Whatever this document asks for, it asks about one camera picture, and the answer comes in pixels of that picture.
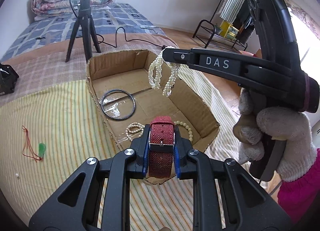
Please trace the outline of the gloved right hand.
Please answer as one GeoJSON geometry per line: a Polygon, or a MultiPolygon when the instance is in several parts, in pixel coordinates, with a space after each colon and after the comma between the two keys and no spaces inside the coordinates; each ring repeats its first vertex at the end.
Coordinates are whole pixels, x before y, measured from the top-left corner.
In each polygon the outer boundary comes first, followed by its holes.
{"type": "Polygon", "coordinates": [[[277,141],[286,141],[276,169],[283,181],[296,181],[312,167],[319,167],[319,149],[312,143],[310,122],[304,113],[283,107],[268,107],[252,116],[254,104],[246,89],[241,90],[238,108],[241,117],[233,132],[241,142],[239,164],[263,158],[266,154],[262,144],[265,133],[277,141]]]}

